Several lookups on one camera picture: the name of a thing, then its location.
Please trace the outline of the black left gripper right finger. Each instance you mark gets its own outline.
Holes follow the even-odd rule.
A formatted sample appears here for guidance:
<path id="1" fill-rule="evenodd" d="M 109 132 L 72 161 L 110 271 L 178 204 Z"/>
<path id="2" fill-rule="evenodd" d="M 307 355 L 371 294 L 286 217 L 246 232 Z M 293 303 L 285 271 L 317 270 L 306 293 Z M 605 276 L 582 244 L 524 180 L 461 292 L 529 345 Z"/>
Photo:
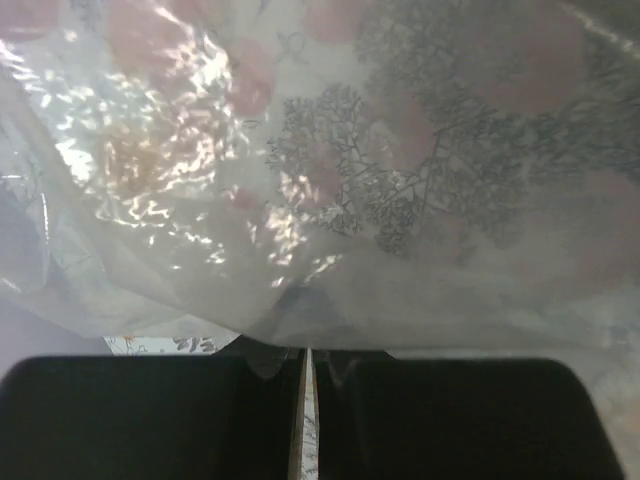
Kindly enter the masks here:
<path id="1" fill-rule="evenodd" d="M 621 479 L 564 364 L 315 351 L 322 479 Z"/>

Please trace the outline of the clear zip top bag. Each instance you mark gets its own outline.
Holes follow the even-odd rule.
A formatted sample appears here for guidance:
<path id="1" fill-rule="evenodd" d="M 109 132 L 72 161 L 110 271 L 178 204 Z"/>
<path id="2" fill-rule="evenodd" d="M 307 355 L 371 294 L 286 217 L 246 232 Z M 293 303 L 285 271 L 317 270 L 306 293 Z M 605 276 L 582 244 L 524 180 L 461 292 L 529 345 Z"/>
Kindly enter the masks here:
<path id="1" fill-rule="evenodd" d="M 639 359 L 635 1 L 5 1 L 1 293 L 87 335 Z"/>

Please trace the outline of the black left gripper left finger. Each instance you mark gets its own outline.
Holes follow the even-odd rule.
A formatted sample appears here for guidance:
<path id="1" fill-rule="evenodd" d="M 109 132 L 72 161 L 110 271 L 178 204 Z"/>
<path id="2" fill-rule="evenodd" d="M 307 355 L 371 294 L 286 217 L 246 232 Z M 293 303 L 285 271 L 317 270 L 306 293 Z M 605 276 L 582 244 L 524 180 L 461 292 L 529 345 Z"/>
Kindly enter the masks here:
<path id="1" fill-rule="evenodd" d="M 304 355 L 50 356 L 1 383 L 5 479 L 285 479 Z"/>

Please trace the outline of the floral patterned table mat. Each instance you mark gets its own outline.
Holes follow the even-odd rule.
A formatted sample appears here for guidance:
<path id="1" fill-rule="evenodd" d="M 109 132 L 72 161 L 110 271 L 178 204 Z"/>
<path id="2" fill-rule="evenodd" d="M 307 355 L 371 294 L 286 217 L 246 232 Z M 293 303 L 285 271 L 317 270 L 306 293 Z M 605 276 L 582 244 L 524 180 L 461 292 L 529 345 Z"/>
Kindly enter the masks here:
<path id="1" fill-rule="evenodd" d="M 111 352 L 118 356 L 212 355 L 233 342 L 237 334 L 213 337 L 105 337 Z"/>

